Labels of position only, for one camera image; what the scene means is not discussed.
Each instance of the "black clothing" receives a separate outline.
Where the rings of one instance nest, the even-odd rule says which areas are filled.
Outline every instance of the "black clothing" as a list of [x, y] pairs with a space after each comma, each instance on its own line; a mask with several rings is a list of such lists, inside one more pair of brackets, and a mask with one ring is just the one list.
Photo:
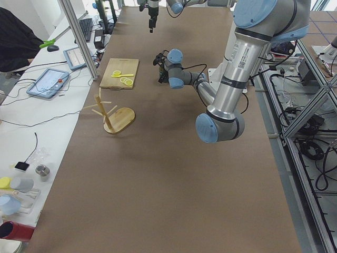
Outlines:
[[28, 66], [43, 41], [10, 11], [0, 7], [0, 71]]

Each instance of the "blue tablet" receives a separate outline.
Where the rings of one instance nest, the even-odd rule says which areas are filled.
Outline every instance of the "blue tablet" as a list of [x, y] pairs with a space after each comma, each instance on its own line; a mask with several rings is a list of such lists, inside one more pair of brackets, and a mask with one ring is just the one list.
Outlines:
[[77, 70], [86, 65], [79, 47], [64, 50], [63, 54], [71, 70]]
[[68, 78], [68, 72], [48, 68], [26, 92], [29, 95], [50, 99], [62, 88]]

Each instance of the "white table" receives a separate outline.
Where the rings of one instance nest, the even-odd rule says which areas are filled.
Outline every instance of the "white table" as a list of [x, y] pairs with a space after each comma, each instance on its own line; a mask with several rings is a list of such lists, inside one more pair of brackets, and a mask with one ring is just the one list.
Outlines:
[[[64, 18], [49, 39], [55, 38], [67, 27], [68, 22]], [[88, 47], [92, 52], [96, 52], [93, 44], [93, 36], [94, 32], [92, 32]], [[59, 46], [60, 50], [48, 52], [47, 48], [41, 49], [31, 66], [65, 61], [63, 51], [76, 47], [72, 31], [67, 31], [56, 41], [55, 45]], [[53, 64], [31, 68], [25, 72], [21, 79], [37, 79], [47, 67], [71, 73], [66, 63]], [[55, 116], [77, 112], [83, 107], [90, 89], [91, 80], [88, 69], [83, 68], [71, 73], [68, 82], [62, 90], [57, 92], [51, 99], [46, 100], [32, 97], [9, 104], [15, 100], [29, 97], [28, 94], [26, 94], [28, 87], [21, 89], [17, 98], [7, 97], [3, 105], [0, 106], [0, 119], [17, 124], [34, 125]], [[9, 95], [16, 96], [20, 88], [29, 84], [30, 81], [19, 82], [14, 86]], [[78, 114], [72, 114], [31, 128], [5, 122], [0, 124], [0, 177], [32, 178], [34, 180], [34, 188], [41, 190], [41, 194], [37, 198], [34, 208], [29, 215], [14, 214], [8, 216], [8, 220], [33, 226], [36, 225], [39, 213], [51, 189], [77, 119]], [[19, 161], [25, 161], [34, 150], [36, 144], [34, 132], [37, 133], [38, 137], [37, 150], [28, 160], [30, 167], [26, 172], [21, 172], [15, 169], [14, 166]], [[48, 180], [45, 182], [35, 173], [35, 168], [39, 164], [46, 165], [51, 171]]]

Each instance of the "dark red mug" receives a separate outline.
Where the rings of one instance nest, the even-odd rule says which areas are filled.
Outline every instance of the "dark red mug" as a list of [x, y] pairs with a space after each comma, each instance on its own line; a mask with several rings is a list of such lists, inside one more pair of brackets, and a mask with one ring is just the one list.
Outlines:
[[28, 225], [7, 221], [0, 226], [0, 238], [29, 242], [33, 235], [34, 229], [34, 227]]

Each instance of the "black box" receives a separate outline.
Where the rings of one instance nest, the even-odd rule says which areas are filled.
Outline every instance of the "black box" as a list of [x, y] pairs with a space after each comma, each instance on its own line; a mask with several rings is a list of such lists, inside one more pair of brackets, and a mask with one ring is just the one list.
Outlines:
[[104, 34], [103, 30], [96, 30], [94, 37], [94, 45], [96, 49], [104, 48]]

